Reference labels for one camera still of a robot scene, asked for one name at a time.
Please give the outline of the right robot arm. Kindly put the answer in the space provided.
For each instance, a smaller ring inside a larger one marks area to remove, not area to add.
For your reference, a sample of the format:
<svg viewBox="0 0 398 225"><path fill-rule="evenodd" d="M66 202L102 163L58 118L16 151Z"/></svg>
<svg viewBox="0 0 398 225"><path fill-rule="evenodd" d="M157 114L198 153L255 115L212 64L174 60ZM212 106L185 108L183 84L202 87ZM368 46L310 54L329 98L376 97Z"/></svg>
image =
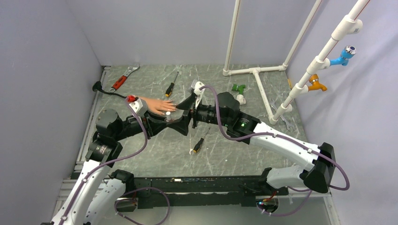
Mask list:
<svg viewBox="0 0 398 225"><path fill-rule="evenodd" d="M269 195L285 186L305 186L308 189L327 193L334 174L335 153L332 145L311 144L279 132L266 123L240 111L239 102L228 93L217 95L218 106L196 103L198 97L192 93L178 105L184 111L177 119L166 119L167 126L187 135L189 124L198 122L226 127L226 136L238 142L272 150L294 163L282 169L265 169L259 181L259 190Z"/></svg>

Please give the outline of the red glitter nail polish bottle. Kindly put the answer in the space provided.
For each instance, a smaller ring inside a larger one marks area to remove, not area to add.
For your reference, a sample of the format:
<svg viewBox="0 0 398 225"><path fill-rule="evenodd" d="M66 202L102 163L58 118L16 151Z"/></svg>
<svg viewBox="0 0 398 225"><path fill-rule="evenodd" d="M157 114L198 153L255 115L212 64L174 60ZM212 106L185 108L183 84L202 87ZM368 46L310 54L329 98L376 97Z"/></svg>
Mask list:
<svg viewBox="0 0 398 225"><path fill-rule="evenodd" d="M166 122L170 122L170 121L172 120L171 112L170 112L170 111L167 111L167 112L165 113L165 115L166 115L165 121L166 121Z"/></svg>

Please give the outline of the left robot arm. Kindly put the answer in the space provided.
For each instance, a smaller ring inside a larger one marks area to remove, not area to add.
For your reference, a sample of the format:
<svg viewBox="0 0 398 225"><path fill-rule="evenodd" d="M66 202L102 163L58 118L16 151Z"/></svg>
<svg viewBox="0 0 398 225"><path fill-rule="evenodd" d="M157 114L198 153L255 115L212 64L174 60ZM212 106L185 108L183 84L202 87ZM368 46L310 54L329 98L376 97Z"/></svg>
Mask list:
<svg viewBox="0 0 398 225"><path fill-rule="evenodd" d="M174 125L169 117L159 117L143 108L133 109L134 114L122 120L113 110L102 111L97 120L93 142L88 147L83 168L66 201L53 216L52 225L96 225L109 208L121 197L134 193L134 175L123 170L110 172L121 160L119 142L139 133L144 134L144 144L155 130Z"/></svg>

